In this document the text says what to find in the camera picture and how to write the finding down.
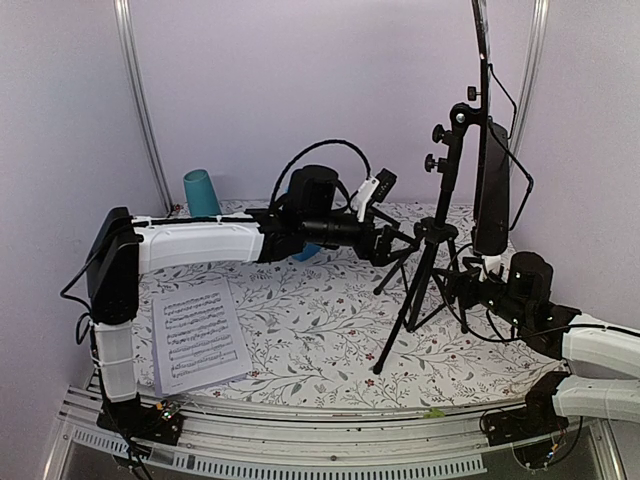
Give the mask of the black music stand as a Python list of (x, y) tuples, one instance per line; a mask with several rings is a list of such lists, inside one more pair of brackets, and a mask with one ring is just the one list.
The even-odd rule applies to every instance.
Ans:
[(509, 233), (518, 220), (510, 218), (510, 169), (521, 167), (509, 147), (509, 132), (491, 117), (490, 40), (487, 5), (471, 3), (479, 58), (480, 86), (467, 88), (467, 100), (455, 104), (449, 113), (450, 128), (438, 124), (432, 140), (447, 147), (444, 158), (431, 154), (424, 161), (427, 171), (436, 169), (442, 175), (435, 215), (415, 224), (419, 244), (424, 247), (413, 279), (406, 290), (391, 333), (372, 367), (376, 375), (383, 370), (401, 329), (413, 332), (443, 309), (448, 309), (460, 324), (461, 331), (471, 331), (466, 311), (456, 300), (444, 300), (432, 272), (436, 268), (461, 272), (480, 272), (479, 268), (462, 271), (460, 252), (455, 247), (457, 229), (448, 222), (449, 209), (458, 180), (465, 137), (470, 127), (479, 128), (478, 160), (473, 204), (471, 243), (474, 256), (495, 256), (506, 251)]

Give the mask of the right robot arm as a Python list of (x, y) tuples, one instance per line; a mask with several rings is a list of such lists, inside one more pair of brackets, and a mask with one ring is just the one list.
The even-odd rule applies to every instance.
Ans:
[(550, 299), (553, 268), (540, 255), (517, 252), (508, 276), (483, 265), (436, 272), (446, 304), (461, 310), (480, 305), (507, 321), (514, 340), (551, 359), (581, 362), (618, 373), (616, 379), (584, 378), (568, 371), (544, 374), (514, 411), (487, 414), (481, 431), (492, 446), (550, 434), (568, 427), (572, 416), (639, 420), (639, 333), (597, 319)]

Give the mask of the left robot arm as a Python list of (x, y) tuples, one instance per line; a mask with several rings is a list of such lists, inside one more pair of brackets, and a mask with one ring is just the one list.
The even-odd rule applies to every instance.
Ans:
[(194, 218), (134, 218), (125, 207), (112, 209), (89, 252), (87, 277), (91, 354), (99, 373), (102, 410), (99, 427), (124, 440), (176, 445), (184, 418), (163, 401), (142, 405), (134, 374), (132, 322), (138, 313), (138, 279), (162, 268), (216, 261), (269, 263), (298, 254), (309, 245), (351, 247), (374, 266), (386, 266), (417, 248), (397, 221), (375, 208), (395, 184), (382, 170), (336, 208), (344, 186), (336, 171), (319, 165), (295, 170), (287, 191), (263, 209)]

